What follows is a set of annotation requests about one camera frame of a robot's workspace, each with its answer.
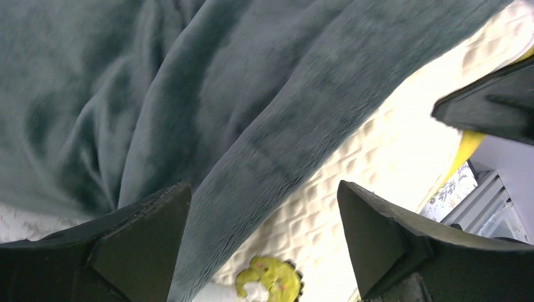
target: dark green blanket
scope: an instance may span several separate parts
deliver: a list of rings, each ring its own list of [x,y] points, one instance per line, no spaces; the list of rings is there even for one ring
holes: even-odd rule
[[[189,301],[396,86],[510,1],[2,0],[0,201],[87,218],[189,181],[169,297]]]

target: black rubber flap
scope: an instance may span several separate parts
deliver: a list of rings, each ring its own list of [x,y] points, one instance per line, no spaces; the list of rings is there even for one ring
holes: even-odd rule
[[[444,97],[432,116],[462,130],[534,145],[534,57]]]
[[[342,181],[338,203],[362,298],[377,297],[432,257],[427,240],[407,237],[393,215],[387,213],[388,202],[377,195]]]
[[[165,302],[190,202],[178,184],[39,241],[0,244],[0,301]]]
[[[172,189],[99,239],[89,265],[131,302],[166,301],[185,227],[189,189]]]

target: bed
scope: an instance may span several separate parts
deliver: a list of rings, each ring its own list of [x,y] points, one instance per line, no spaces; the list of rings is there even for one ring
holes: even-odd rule
[[[528,1],[516,0],[470,38],[417,70],[289,195],[206,289],[217,288],[235,300],[242,286],[248,290],[243,301],[267,301],[262,287],[246,282],[242,274],[259,259],[289,265],[302,275],[300,302],[356,299],[357,284],[336,201],[339,181],[357,182],[390,202],[421,212],[450,171],[458,168],[462,146],[469,144],[464,133],[430,117],[434,102],[518,60],[533,44],[534,8]],[[0,206],[0,240],[36,240],[80,222]]]

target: yellow toy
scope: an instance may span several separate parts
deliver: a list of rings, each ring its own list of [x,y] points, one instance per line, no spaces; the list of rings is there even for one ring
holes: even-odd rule
[[[273,257],[255,256],[250,266],[236,277],[237,295],[246,298],[248,293],[244,285],[249,282],[260,283],[267,292],[267,302],[297,302],[302,295],[302,276],[289,262]]]

